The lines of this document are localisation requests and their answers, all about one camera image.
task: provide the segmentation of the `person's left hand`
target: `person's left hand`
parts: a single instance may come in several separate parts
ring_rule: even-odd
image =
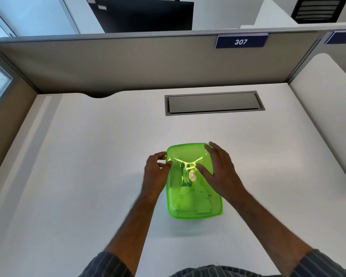
[[[172,161],[167,163],[157,161],[159,159],[165,160],[166,154],[165,151],[162,151],[149,156],[145,166],[145,174],[143,175],[141,196],[148,196],[153,200],[157,200],[159,197],[166,184]]]

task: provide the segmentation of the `number plate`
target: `number plate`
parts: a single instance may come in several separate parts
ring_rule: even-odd
[[[268,33],[218,35],[215,48],[262,48],[268,36]]]
[[[340,43],[346,43],[346,31],[334,31],[324,44],[335,45]]]

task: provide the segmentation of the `computer monitor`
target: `computer monitor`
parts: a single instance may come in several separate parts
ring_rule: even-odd
[[[86,1],[105,33],[192,30],[194,2]]]

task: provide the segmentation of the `container lid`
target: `container lid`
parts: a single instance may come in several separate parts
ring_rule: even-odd
[[[210,154],[204,145],[181,144],[167,149],[166,161],[172,161],[166,183],[167,202],[174,218],[207,218],[222,213],[222,197],[196,168],[200,163],[213,173]]]

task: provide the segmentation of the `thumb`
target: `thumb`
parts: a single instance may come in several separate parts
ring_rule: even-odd
[[[203,175],[203,177],[208,183],[211,183],[214,180],[214,176],[205,168],[205,166],[198,163],[196,164],[196,168],[198,169],[198,171],[200,171],[200,173]]]
[[[171,167],[172,167],[172,161],[170,160],[170,161],[168,161],[168,162],[164,165],[163,171],[164,171],[166,174],[168,174],[169,171],[170,171],[170,169],[171,169]]]

